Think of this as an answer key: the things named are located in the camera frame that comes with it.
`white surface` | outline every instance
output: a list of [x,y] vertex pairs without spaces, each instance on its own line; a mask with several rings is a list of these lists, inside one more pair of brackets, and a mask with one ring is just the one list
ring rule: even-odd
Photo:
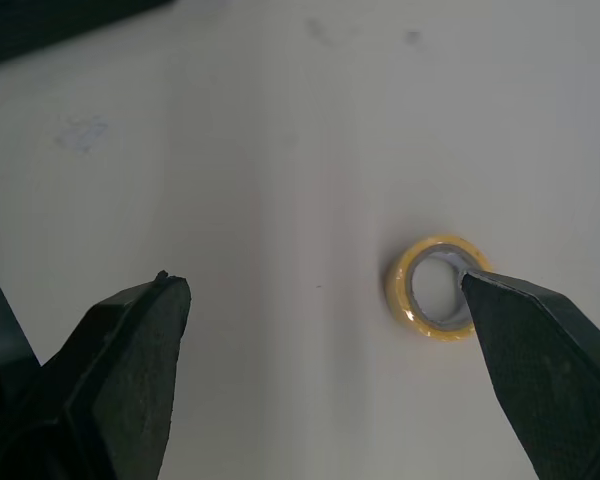
[[475,339],[385,308],[438,232],[600,327],[600,0],[181,1],[0,67],[0,282],[40,359],[189,279],[162,479],[534,478]]

